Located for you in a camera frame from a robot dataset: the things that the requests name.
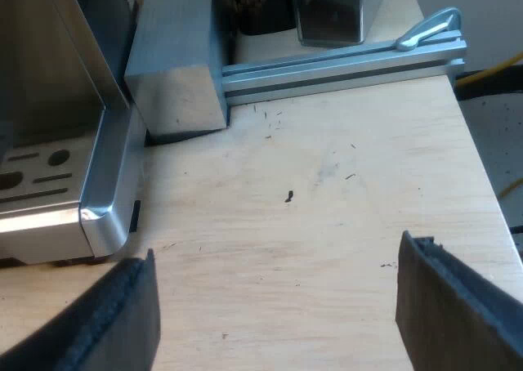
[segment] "wood grain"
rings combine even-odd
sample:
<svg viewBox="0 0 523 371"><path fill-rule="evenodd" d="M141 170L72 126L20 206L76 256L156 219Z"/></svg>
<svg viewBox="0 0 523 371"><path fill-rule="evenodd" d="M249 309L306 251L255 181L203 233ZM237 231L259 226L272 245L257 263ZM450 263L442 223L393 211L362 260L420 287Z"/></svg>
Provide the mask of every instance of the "wood grain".
<svg viewBox="0 0 523 371"><path fill-rule="evenodd" d="M410 25L405 4L385 30ZM236 107L229 130L148 149L145 179L139 230L114 259L155 251L157 371L410 369L394 322L405 229L523 301L446 77ZM0 270L0 351L110 266Z"/></svg>

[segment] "metal block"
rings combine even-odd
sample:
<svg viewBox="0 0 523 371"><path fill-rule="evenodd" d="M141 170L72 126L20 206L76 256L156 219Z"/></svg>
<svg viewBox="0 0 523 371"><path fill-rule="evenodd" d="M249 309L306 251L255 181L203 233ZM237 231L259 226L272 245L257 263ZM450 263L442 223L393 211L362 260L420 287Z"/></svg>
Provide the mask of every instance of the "metal block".
<svg viewBox="0 0 523 371"><path fill-rule="evenodd" d="M227 126L222 0L145 0L125 81L153 138Z"/></svg>

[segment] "black plastic piece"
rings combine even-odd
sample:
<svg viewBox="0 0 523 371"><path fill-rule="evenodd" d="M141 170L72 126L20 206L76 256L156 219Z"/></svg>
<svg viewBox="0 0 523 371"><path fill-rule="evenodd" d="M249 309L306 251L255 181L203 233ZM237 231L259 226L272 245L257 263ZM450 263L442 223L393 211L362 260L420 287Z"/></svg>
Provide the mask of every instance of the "black plastic piece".
<svg viewBox="0 0 523 371"><path fill-rule="evenodd" d="M121 261L74 303L0 357L0 369L144 371L160 338L153 252Z"/></svg>
<svg viewBox="0 0 523 371"><path fill-rule="evenodd" d="M464 73L456 79L475 73L476 71ZM504 93L523 93L523 65L514 65L474 83L456 87L454 93L460 101L481 96L502 95Z"/></svg>
<svg viewBox="0 0 523 371"><path fill-rule="evenodd" d="M432 238L403 234L396 323L417 371L523 369L523 305Z"/></svg>

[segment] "wire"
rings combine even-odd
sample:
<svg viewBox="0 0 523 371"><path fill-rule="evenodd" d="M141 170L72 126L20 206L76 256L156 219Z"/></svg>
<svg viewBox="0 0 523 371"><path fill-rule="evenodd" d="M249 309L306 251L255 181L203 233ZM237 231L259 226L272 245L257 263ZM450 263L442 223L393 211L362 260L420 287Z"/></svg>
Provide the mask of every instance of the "wire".
<svg viewBox="0 0 523 371"><path fill-rule="evenodd" d="M523 234L523 226L513 226L510 228L511 235Z"/></svg>
<svg viewBox="0 0 523 371"><path fill-rule="evenodd" d="M519 186L523 186L523 177L520 177L517 181L512 182L508 187L505 187L501 193L498 194L498 199L503 199Z"/></svg>
<svg viewBox="0 0 523 371"><path fill-rule="evenodd" d="M505 60L504 62L500 63L499 65L496 65L493 68L480 71L479 73L475 73L473 75L469 75L465 78L460 78L456 81L454 84L455 87L462 87L464 85L468 85L469 83L474 83L475 81L479 81L480 79L490 77L493 74L499 73L501 70L505 70L507 67L510 67L520 60L523 60L523 52L520 52L516 56L510 58L509 60Z"/></svg>

